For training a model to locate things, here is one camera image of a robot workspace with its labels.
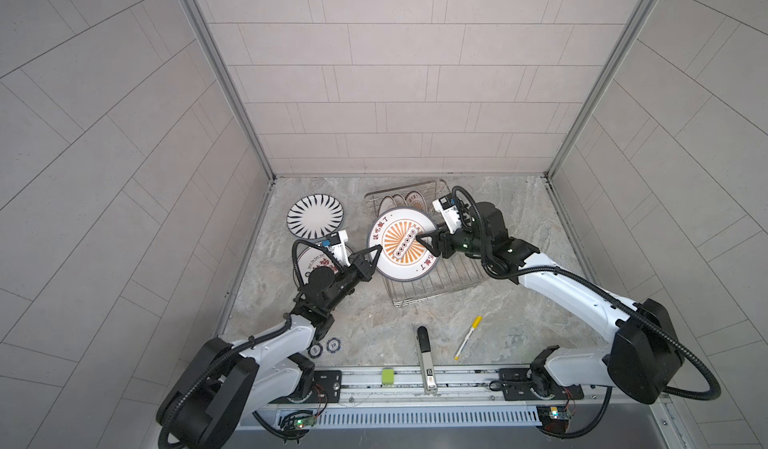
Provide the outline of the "orange sunburst plate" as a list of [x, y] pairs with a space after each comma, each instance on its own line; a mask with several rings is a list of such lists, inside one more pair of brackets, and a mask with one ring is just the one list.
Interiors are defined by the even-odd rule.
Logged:
[[409, 204], [406, 201], [406, 198], [402, 196], [401, 194], [393, 194], [392, 198], [395, 202], [395, 205], [397, 207], [408, 207]]
[[436, 229], [434, 222], [420, 210], [397, 207], [373, 223], [367, 240], [369, 247], [382, 246], [377, 270], [397, 282], [411, 282], [431, 273], [438, 264], [415, 236]]
[[392, 209], [395, 209], [398, 207], [398, 204], [396, 200], [392, 196], [385, 196], [382, 198], [379, 208], [378, 208], [378, 214], [382, 215]]
[[[340, 251], [336, 251], [331, 247], [330, 242], [322, 241], [316, 243], [315, 245], [318, 247], [326, 247], [332, 254], [334, 254], [334, 257], [337, 255], [336, 252], [339, 252], [340, 254]], [[333, 270], [334, 274], [339, 272], [338, 268], [331, 261], [331, 258], [329, 258], [319, 249], [306, 247], [304, 245], [300, 245], [300, 247], [303, 247], [303, 250], [298, 256], [297, 263], [302, 275], [303, 283], [308, 282], [310, 273], [317, 267], [329, 267]], [[353, 252], [347, 244], [344, 245], [344, 251], [347, 256], [351, 255]], [[303, 283], [299, 281], [295, 273], [292, 272], [292, 275], [297, 288], [300, 287]]]

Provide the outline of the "red text white plate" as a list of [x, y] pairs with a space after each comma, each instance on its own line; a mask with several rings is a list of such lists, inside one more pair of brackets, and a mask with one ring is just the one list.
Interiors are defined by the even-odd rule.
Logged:
[[425, 211], [427, 209], [427, 203], [423, 195], [416, 190], [410, 191], [405, 196], [405, 203], [407, 207], [417, 209], [420, 211]]

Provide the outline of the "orange sunburst plate front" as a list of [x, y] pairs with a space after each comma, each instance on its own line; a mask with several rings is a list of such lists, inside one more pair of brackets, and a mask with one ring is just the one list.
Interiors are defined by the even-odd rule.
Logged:
[[378, 208], [378, 214], [382, 215], [392, 209], [395, 209], [398, 207], [398, 204], [396, 200], [392, 196], [385, 196], [382, 198], [379, 208]]

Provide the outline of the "blue striped white plate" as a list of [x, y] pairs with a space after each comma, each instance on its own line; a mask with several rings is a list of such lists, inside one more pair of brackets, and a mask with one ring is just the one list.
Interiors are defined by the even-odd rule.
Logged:
[[316, 240], [336, 231], [343, 218], [344, 209], [338, 199], [316, 193], [299, 199], [291, 206], [286, 224], [294, 236]]

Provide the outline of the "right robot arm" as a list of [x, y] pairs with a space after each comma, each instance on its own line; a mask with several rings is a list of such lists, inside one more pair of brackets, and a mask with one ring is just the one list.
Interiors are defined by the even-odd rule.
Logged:
[[663, 393], [698, 401], [720, 397], [716, 376], [678, 340], [662, 304], [621, 297], [556, 264], [535, 245], [511, 236], [494, 204], [476, 202], [461, 186], [433, 204], [443, 223], [432, 230], [408, 231], [408, 241], [421, 244], [437, 258], [459, 252], [479, 260], [489, 277], [544, 295], [578, 316], [606, 342], [572, 350], [552, 345], [531, 362], [532, 391], [542, 399], [549, 397], [553, 385], [605, 390], [600, 409], [586, 426], [570, 432], [551, 422], [540, 426], [542, 434], [561, 440], [585, 436], [601, 422], [615, 389], [647, 405]]

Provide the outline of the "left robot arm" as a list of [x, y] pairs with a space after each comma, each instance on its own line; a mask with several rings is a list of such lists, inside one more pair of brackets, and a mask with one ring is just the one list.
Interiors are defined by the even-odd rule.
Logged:
[[317, 251], [330, 261], [310, 272], [291, 256], [299, 283], [282, 323], [246, 340], [208, 340], [169, 391], [156, 414], [160, 448], [221, 448], [244, 413], [275, 399], [306, 394], [314, 364], [304, 351], [327, 334], [333, 310], [374, 275], [381, 245], [348, 253], [340, 235]]

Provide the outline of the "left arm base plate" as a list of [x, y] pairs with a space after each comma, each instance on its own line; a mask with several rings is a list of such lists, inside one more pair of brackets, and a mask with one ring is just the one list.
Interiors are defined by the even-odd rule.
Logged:
[[314, 370], [299, 379], [295, 391], [288, 396], [293, 403], [337, 403], [340, 399], [342, 372], [340, 370]]

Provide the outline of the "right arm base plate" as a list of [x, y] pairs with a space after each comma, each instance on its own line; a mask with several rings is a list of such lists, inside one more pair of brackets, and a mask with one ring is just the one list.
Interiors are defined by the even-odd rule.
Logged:
[[502, 368], [498, 376], [488, 387], [491, 391], [502, 392], [505, 401], [566, 401], [584, 398], [580, 385], [560, 386], [546, 371], [534, 372], [528, 367]]

